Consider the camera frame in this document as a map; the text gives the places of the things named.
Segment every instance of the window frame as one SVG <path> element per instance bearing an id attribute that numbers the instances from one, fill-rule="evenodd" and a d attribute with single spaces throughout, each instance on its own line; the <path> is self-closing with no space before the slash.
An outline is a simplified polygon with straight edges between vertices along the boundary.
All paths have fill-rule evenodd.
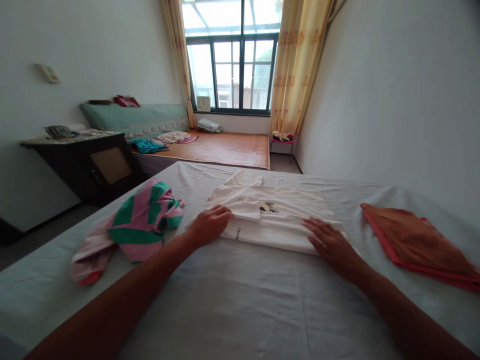
<path id="1" fill-rule="evenodd" d="M 193 107 L 193 112 L 199 114 L 222 114 L 222 115 L 248 115 L 248 116 L 263 116 L 269 117 L 271 114 L 270 110 L 270 101 L 272 95 L 272 85 L 275 69 L 275 60 L 277 57 L 277 44 L 279 41 L 279 32 L 271 33 L 244 33 L 244 22 L 245 22 L 245 2 L 246 0 L 241 0 L 241 24 L 240 24 L 240 34 L 226 34 L 226 35 L 204 35 L 204 36 L 187 36 L 186 45 L 209 45 L 210 46 L 210 56 L 211 56 L 211 70 L 212 70 L 212 80 L 213 80 L 213 96 L 215 97 L 215 106 L 212 106 L 210 112 L 198 111 L 197 110 L 197 99 L 195 97 L 194 83 L 192 79 L 192 69 L 190 67 L 190 59 L 188 61 L 188 72 L 190 76 L 190 100 Z M 245 43 L 247 41 L 254 41 L 254 49 L 256 48 L 256 41 L 258 40 L 267 40 L 273 41 L 272 53 L 271 53 L 271 62 L 270 64 L 270 79 L 268 81 L 268 94 L 266 100 L 265 109 L 251 109 L 243 108 L 244 107 L 244 72 L 245 72 Z M 217 84 L 217 67 L 215 61 L 215 43 L 232 43 L 239 42 L 240 45 L 240 56 L 239 56 L 239 94 L 238 94 L 238 108 L 227 108 L 220 107 L 220 100 L 218 94 L 218 84 Z M 224 64 L 233 64 L 235 63 L 234 59 L 230 59 L 229 62 L 224 62 Z M 266 61 L 256 61 L 255 51 L 253 53 L 253 68 L 255 64 L 264 63 Z"/>

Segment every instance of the patterned curtain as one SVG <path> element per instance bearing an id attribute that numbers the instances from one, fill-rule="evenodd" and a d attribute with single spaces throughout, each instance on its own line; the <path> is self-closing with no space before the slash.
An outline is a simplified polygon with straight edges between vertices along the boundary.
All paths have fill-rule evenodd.
<path id="1" fill-rule="evenodd" d="M 332 0 L 283 0 L 270 131 L 298 134 L 320 62 Z"/>
<path id="2" fill-rule="evenodd" d="M 186 96 L 186 111 L 190 127 L 194 128 L 195 116 L 190 100 L 190 72 L 189 58 L 187 55 L 187 41 L 185 39 L 184 22 L 182 18 L 181 0 L 160 0 L 163 17 L 170 35 L 170 43 L 173 47 L 173 57 L 177 70 L 180 73 L 183 90 Z"/>

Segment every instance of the windowsill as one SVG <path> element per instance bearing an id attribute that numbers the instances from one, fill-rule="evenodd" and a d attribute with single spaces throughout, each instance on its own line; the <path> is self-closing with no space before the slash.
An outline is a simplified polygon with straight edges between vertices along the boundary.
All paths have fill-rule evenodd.
<path id="1" fill-rule="evenodd" d="M 227 115 L 227 116 L 249 116 L 256 118 L 269 118 L 270 115 L 265 114 L 246 114 L 246 113 L 231 113 L 231 112 L 203 112 L 203 111 L 193 111 L 195 114 L 206 114 L 206 115 Z"/>

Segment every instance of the pink and green striped garment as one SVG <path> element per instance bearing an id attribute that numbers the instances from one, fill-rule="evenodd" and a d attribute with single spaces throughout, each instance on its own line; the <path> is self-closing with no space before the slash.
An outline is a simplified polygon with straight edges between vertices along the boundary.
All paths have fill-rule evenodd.
<path id="1" fill-rule="evenodd" d="M 160 228 L 177 228 L 183 210 L 173 197 L 172 189 L 163 181 L 152 178 L 120 207 L 108 229 L 131 262 L 146 260 L 162 247 Z"/>
<path id="2" fill-rule="evenodd" d="M 131 262 L 142 262 L 161 249 L 162 226 L 176 228 L 183 210 L 163 181 L 151 178 L 112 216 L 98 223 L 80 244 L 70 265 L 80 285 L 97 281 L 117 244 Z"/>

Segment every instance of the bed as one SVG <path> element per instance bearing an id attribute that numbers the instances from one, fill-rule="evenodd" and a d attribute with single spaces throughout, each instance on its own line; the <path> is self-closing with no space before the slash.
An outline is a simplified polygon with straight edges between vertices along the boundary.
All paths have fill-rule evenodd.
<path id="1" fill-rule="evenodd" d="M 170 144 L 170 151 L 153 154 L 132 153 L 145 173 L 153 176 L 177 161 L 221 164 L 250 169 L 270 170 L 269 137 L 266 134 L 235 132 L 209 133 L 188 130 L 198 139 L 190 143 Z"/>
<path id="2" fill-rule="evenodd" d="M 156 175 L 186 203 L 180 227 L 207 205 L 207 196 L 235 167 L 177 162 Z M 405 188 L 282 172 L 263 184 L 321 191 L 350 242 L 415 304 L 480 355 L 478 294 L 394 266 L 359 204 L 398 207 L 429 220 L 480 266 L 479 232 Z M 0 272 L 0 335 L 28 349 L 135 265 L 115 251 L 105 273 L 86 287 L 69 265 L 91 227 L 115 211 L 121 196 Z M 199 249 L 174 272 L 120 354 L 120 359 L 403 359 L 367 298 L 319 256 L 230 239 Z"/>
<path id="3" fill-rule="evenodd" d="M 177 161 L 270 170 L 268 135 L 217 134 L 190 129 L 187 111 L 182 105 L 152 104 L 136 108 L 117 104 L 81 104 L 80 109 L 92 128 L 125 133 L 129 143 L 172 131 L 186 131 L 198 136 L 191 143 L 171 144 L 170 151 L 140 154 L 133 149 L 143 171 L 150 176 Z"/>

